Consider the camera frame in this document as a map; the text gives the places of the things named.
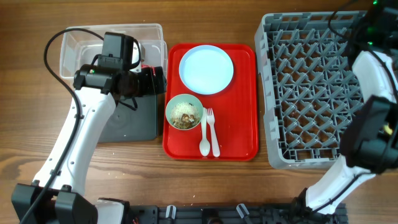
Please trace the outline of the red snack wrapper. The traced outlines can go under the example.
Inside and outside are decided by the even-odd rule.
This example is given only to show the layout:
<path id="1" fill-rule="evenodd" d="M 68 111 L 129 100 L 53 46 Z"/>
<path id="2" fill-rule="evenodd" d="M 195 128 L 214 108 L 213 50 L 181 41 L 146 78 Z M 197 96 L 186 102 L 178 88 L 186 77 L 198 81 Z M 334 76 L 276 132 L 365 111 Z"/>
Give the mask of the red snack wrapper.
<path id="1" fill-rule="evenodd" d="M 142 68 L 142 69 L 144 69 L 144 68 L 151 68 L 152 70 L 154 70 L 155 67 L 150 66 L 150 65 L 144 65 L 144 64 L 142 64 L 142 65 L 141 65 L 141 68 Z"/>

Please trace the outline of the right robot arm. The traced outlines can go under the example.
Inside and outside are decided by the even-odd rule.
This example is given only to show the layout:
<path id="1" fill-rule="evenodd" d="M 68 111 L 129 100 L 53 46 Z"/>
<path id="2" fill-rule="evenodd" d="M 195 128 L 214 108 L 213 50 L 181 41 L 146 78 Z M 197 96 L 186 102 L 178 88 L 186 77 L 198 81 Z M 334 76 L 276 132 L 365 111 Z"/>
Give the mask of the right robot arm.
<path id="1" fill-rule="evenodd" d="M 355 188 L 397 168 L 397 1 L 373 1 L 353 27 L 346 54 L 364 106 L 343 133 L 341 155 L 314 185 L 293 199 L 289 223 L 332 221 Z"/>

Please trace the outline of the light blue plate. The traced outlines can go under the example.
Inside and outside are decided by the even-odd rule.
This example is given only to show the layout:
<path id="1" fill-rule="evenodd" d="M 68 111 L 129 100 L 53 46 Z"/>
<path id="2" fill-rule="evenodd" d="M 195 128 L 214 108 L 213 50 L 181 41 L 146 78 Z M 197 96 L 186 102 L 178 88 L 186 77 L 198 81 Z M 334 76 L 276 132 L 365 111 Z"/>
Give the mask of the light blue plate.
<path id="1" fill-rule="evenodd" d="M 199 45 L 184 54 L 178 72 L 189 90 L 201 95 L 213 95 L 231 83 L 234 65 L 231 57 L 221 48 Z"/>

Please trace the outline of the green bowl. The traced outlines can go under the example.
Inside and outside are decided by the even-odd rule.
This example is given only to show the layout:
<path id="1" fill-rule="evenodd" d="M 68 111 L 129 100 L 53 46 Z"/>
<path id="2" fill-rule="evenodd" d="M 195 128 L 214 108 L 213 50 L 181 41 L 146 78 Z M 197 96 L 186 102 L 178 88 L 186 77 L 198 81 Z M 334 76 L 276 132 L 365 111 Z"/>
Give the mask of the green bowl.
<path id="1" fill-rule="evenodd" d="M 166 109 L 165 109 L 165 116 L 166 116 L 166 120 L 169 122 L 169 124 L 172 126 L 172 122 L 171 122 L 171 112 L 172 109 L 178 104 L 178 103 L 183 103 L 183 102 L 187 102 L 187 103 L 191 103 L 193 106 L 195 106 L 198 110 L 198 115 L 200 117 L 200 121 L 201 121 L 201 117 L 203 114 L 203 105 L 201 103 L 201 101 L 193 96 L 193 95 L 189 95 L 189 94 L 179 94 L 176 95 L 175 97 L 173 97 L 166 105 Z M 178 130 L 182 130 L 182 131 L 186 131 L 186 130 L 191 130 L 191 129 L 178 129 Z"/>

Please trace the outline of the rice and food leftovers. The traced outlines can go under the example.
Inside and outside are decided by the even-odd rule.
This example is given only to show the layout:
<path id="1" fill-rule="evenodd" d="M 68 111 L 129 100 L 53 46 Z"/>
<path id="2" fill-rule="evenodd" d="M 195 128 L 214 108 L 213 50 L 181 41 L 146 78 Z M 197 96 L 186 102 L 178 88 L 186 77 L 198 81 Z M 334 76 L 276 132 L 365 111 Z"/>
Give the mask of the rice and food leftovers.
<path id="1" fill-rule="evenodd" d="M 172 126 L 178 129 L 191 129 L 200 121 L 198 110 L 191 103 L 178 103 L 171 112 Z"/>

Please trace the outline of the white plastic fork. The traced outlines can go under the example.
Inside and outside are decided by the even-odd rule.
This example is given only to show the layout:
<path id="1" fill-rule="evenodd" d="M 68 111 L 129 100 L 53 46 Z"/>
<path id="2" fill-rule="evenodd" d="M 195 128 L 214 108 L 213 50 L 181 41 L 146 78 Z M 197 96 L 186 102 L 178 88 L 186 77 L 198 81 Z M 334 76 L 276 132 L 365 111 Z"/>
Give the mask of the white plastic fork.
<path id="1" fill-rule="evenodd" d="M 212 150 L 213 150 L 213 155 L 215 157 L 219 157 L 220 156 L 220 147 L 218 144 L 218 139 L 216 136 L 216 131 L 215 131 L 215 116 L 214 116 L 214 112 L 211 108 L 208 108 L 206 110 L 206 115 L 207 115 L 207 122 L 210 126 L 210 133 L 211 133 L 211 146 L 212 146 Z"/>

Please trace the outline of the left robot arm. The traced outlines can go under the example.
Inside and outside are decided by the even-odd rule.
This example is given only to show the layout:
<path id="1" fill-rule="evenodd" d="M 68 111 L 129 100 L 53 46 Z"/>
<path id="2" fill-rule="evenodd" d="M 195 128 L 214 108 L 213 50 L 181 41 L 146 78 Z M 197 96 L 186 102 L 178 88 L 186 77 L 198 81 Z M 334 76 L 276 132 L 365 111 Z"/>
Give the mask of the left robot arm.
<path id="1" fill-rule="evenodd" d="M 12 204 L 21 223 L 134 223 L 129 202 L 84 198 L 88 167 L 101 133 L 126 99 L 165 92 L 161 67 L 142 67 L 138 41 L 107 32 L 103 47 L 75 72 L 72 105 L 49 158 L 31 184 L 17 184 Z"/>

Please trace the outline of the white plastic spoon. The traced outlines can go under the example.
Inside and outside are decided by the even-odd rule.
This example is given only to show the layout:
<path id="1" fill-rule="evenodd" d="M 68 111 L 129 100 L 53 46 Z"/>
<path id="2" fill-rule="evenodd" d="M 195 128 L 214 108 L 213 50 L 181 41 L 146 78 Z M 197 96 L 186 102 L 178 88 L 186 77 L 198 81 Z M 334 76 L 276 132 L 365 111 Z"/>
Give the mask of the white plastic spoon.
<path id="1" fill-rule="evenodd" d="M 210 143 L 206 137 L 206 119 L 207 119 L 206 108 L 203 108 L 203 114 L 200 121 L 201 141 L 199 144 L 200 153 L 202 154 L 203 157 L 206 157 L 210 153 L 210 148 L 211 148 Z"/>

